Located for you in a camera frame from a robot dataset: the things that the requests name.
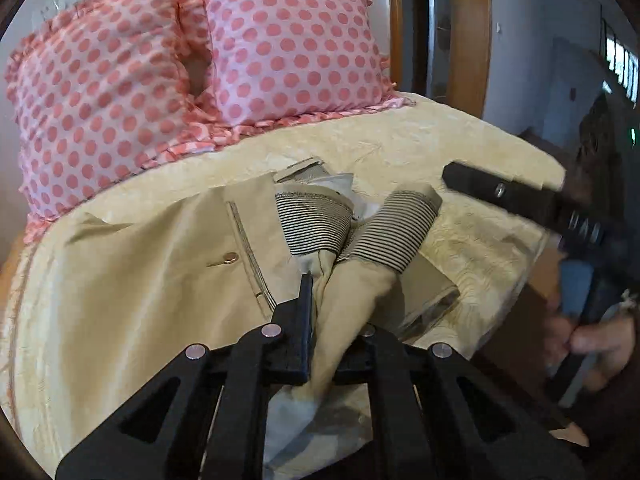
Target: button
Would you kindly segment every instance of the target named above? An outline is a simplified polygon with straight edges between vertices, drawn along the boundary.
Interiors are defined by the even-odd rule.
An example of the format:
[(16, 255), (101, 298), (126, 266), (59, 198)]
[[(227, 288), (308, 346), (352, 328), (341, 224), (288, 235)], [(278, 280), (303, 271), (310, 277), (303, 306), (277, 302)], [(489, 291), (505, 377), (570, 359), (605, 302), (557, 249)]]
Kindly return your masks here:
[(227, 253), (222, 257), (222, 262), (225, 265), (228, 265), (238, 261), (238, 258), (238, 253)]

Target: beige pants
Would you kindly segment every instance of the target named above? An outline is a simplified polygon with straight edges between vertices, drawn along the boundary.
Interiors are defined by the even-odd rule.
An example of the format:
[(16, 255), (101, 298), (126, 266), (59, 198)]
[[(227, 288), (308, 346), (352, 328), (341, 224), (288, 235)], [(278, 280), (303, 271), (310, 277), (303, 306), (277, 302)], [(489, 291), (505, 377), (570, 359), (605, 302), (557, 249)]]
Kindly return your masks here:
[[(311, 173), (318, 167), (313, 163)], [(296, 230), (285, 237), (282, 193), (299, 184), (274, 182), (283, 178), (296, 180), (296, 172), (212, 188), (139, 224), (112, 225), (87, 215), (77, 225), (56, 258), (47, 343), (51, 402), (59, 407), (52, 424), (63, 450), (71, 450), (189, 344), (233, 344), (268, 322), (277, 303), (297, 296), (304, 265), (316, 278), (317, 344), (312, 383), (294, 393), (313, 405), (374, 311), (378, 322), (398, 332), (455, 294), (445, 276), (416, 256), (417, 247), (403, 255), (411, 263), (401, 280), (398, 269), (358, 253), (371, 246), (350, 219), (342, 243), (351, 253), (334, 245), (303, 248), (293, 256)], [(412, 279), (405, 283), (404, 276)], [(403, 301), (397, 301), (402, 290)]]
[[(311, 423), (341, 357), (374, 311), (378, 310), (376, 322), (396, 331), (416, 314), (402, 312), (400, 319), (405, 303), (389, 299), (401, 283), (399, 276), (417, 256), (441, 202), (431, 186), (401, 186), (371, 218), (351, 222), (353, 205), (333, 190), (301, 184), (276, 188), (289, 249), (304, 264), (310, 263), (308, 269), (321, 285), (314, 288), (318, 319), (310, 381), (284, 387), (271, 399), (264, 448), (267, 464)], [(414, 278), (425, 292), (443, 284), (427, 283), (415, 274)], [(399, 324), (391, 323), (394, 315)]]

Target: quilted bedspread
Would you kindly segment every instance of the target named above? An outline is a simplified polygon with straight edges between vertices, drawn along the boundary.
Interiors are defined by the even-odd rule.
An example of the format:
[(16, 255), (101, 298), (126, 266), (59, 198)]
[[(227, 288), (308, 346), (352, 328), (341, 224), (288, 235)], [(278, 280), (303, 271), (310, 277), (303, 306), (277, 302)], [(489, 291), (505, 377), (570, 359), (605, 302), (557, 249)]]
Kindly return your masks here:
[[(416, 344), (426, 348), (444, 341), (465, 356), (476, 350), (513, 304), (546, 235), (531, 222), (450, 192), (441, 180), (442, 168), (462, 160), (556, 188), (562, 185), (564, 169), (537, 148), (494, 126), (420, 96), (408, 97), (416, 101), (415, 107), (283, 128), (218, 153), (147, 171), (98, 194), (61, 218), (39, 244), (25, 248), (0, 320), (0, 403), (47, 473), (53, 476), (60, 459), (76, 444), (61, 438), (64, 432), (52, 424), (52, 414), (60, 420), (64, 415), (60, 410), (67, 408), (50, 400), (46, 348), (55, 331), (49, 306), (55, 301), (55, 287), (60, 286), (54, 283), (56, 246), (84, 212), (106, 222), (139, 222), (207, 187), (281, 170), (316, 155), (334, 172), (354, 173), (356, 189), (373, 200), (381, 201), (398, 183), (427, 182), (441, 195), (443, 205), (420, 251), (456, 283), (461, 296)], [(368, 417), (366, 396), (340, 402)], [(322, 465), (332, 461), (328, 454), (344, 455), (353, 450), (353, 442), (363, 444), (366, 432), (323, 434), (320, 444), (309, 446), (318, 445), (313, 456)], [(276, 468), (274, 478), (297, 476), (306, 467), (308, 463), (291, 458)]]

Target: metal screw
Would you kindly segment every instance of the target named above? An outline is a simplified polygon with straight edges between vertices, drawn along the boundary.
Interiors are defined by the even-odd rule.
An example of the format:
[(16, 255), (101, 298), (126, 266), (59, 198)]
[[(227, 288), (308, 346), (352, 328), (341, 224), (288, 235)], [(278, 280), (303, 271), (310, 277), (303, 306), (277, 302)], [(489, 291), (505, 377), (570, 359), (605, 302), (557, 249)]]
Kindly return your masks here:
[(204, 346), (198, 344), (187, 346), (187, 349), (184, 351), (187, 359), (191, 359), (192, 361), (200, 359), (206, 353), (207, 349), (204, 348)]
[(362, 337), (371, 337), (375, 333), (376, 333), (376, 329), (373, 325), (365, 325), (364, 328), (361, 330), (360, 335)]
[(276, 337), (277, 335), (280, 335), (282, 328), (280, 325), (276, 325), (275, 323), (269, 323), (268, 325), (263, 326), (260, 332), (262, 332), (262, 335), (265, 337)]
[(436, 343), (433, 345), (431, 351), (433, 352), (433, 355), (440, 359), (446, 359), (447, 357), (451, 357), (451, 354), (453, 354), (452, 348), (446, 343)]

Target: white wall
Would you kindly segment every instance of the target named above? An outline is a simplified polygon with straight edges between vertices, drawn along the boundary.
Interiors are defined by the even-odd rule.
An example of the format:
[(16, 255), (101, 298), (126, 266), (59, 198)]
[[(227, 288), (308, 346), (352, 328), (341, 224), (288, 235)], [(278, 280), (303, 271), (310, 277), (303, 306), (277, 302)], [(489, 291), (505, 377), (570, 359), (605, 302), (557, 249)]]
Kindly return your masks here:
[(544, 100), (550, 50), (542, 0), (492, 1), (494, 29), (482, 118), (512, 134), (540, 128), (537, 110)]
[[(556, 38), (552, 49), (551, 72), (541, 136), (569, 153), (577, 153), (580, 122), (602, 92), (604, 69), (588, 50)], [(572, 88), (576, 89), (573, 101), (570, 98)]]
[(623, 43), (637, 51), (638, 35), (615, 0), (493, 0), (492, 55), (482, 118), (512, 134), (533, 127), (540, 135), (550, 83), (561, 77), (554, 75), (554, 38), (599, 51), (601, 5)]

